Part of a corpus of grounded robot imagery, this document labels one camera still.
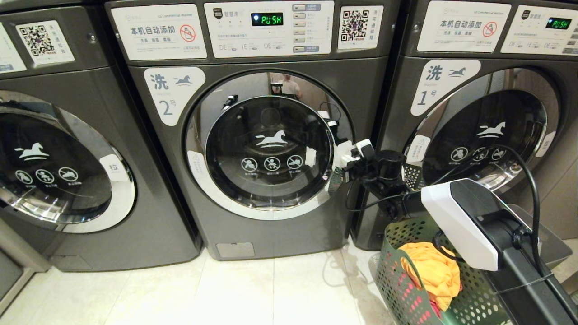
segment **yellow cloth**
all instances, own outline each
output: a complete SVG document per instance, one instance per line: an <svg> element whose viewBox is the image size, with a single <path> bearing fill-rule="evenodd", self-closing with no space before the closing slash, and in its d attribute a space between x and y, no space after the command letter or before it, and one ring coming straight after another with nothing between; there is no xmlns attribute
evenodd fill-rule
<svg viewBox="0 0 578 325"><path fill-rule="evenodd" d="M405 251L416 266L429 299L436 302L439 309L446 311L451 299L460 292L458 263L441 254L430 242L407 243L399 249ZM420 281L405 258L402 258L401 264L416 286L420 287Z"/></svg>

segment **laundry basket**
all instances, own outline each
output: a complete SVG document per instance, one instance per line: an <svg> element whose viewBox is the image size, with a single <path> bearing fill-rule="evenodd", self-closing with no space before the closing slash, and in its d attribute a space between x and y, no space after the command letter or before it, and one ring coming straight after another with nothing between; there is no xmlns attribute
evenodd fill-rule
<svg viewBox="0 0 578 325"><path fill-rule="evenodd" d="M375 283L383 300L397 319L398 325L445 324L445 325L501 325L509 322L498 297L492 294L492 288L483 272L459 263L462 291L452 299L450 308L442 312L439 319L429 304L428 293L419 289L401 266L401 259L407 254L397 248L408 242L431 241L438 226L430 216L408 219L392 223L386 228L385 240L377 265ZM447 238L442 237L443 245L452 250Z"/></svg>

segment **door glass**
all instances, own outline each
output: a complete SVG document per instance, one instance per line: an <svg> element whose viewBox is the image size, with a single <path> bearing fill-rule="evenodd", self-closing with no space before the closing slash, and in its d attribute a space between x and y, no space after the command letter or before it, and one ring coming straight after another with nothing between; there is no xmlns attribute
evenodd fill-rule
<svg viewBox="0 0 578 325"><path fill-rule="evenodd" d="M2 103L2 106L14 103ZM42 114L0 114L0 198L54 223L98 217L111 200L98 159L55 120Z"/></svg>
<svg viewBox="0 0 578 325"><path fill-rule="evenodd" d="M452 179L491 181L492 175L518 173L509 152L490 146L509 146L529 159L544 127L535 117L545 114L540 100L522 90L498 91L472 102L433 132L423 162L425 183L437 181L470 157L468 167L457 168Z"/></svg>
<svg viewBox="0 0 578 325"><path fill-rule="evenodd" d="M286 93L231 102L209 132L209 172L221 191L243 205L301 204L331 172L334 142L327 124Z"/></svg>

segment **washer door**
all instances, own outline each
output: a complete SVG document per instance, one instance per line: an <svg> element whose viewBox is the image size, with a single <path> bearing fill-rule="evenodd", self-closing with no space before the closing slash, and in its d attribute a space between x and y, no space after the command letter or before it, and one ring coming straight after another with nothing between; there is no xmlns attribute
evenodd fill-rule
<svg viewBox="0 0 578 325"><path fill-rule="evenodd" d="M0 91L0 144L0 200L24 219L94 232L121 222L133 206L135 186L116 149L50 103Z"/></svg>
<svg viewBox="0 0 578 325"><path fill-rule="evenodd" d="M342 183L351 148L343 106L320 86L286 72L222 82L195 107L186 149L193 177L237 215L281 220L323 204Z"/></svg>
<svg viewBox="0 0 578 325"><path fill-rule="evenodd" d="M536 71L505 69L480 77L421 123L405 151L418 158L408 158L403 178L417 190L450 173L444 181L471 178L496 190L521 167L507 150L490 147L509 146L526 162L539 158L555 134L558 114L554 88Z"/></svg>

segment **gray washing machine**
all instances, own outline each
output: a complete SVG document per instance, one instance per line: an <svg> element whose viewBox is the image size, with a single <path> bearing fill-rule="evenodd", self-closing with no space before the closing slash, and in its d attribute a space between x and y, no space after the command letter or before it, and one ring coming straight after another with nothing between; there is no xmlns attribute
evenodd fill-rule
<svg viewBox="0 0 578 325"><path fill-rule="evenodd" d="M370 136L398 7L377 0L107 3L214 258L346 243L351 214L341 156Z"/></svg>
<svg viewBox="0 0 578 325"><path fill-rule="evenodd" d="M201 238L103 21L92 6L0 13L0 216L62 271L191 260Z"/></svg>
<svg viewBox="0 0 578 325"><path fill-rule="evenodd" d="M446 179L469 177L500 195L525 185L513 156L488 149L494 144L514 148L535 172L555 163L560 179L577 156L578 6L413 1L404 10L378 148L406 155L402 177L409 188L452 170ZM552 158L556 145L568 141L574 145L565 157ZM549 193L553 183L542 182L539 191ZM576 201L568 208L575 217ZM550 227L548 211L542 213ZM380 249L386 224L377 209L366 210L352 226L355 244Z"/></svg>

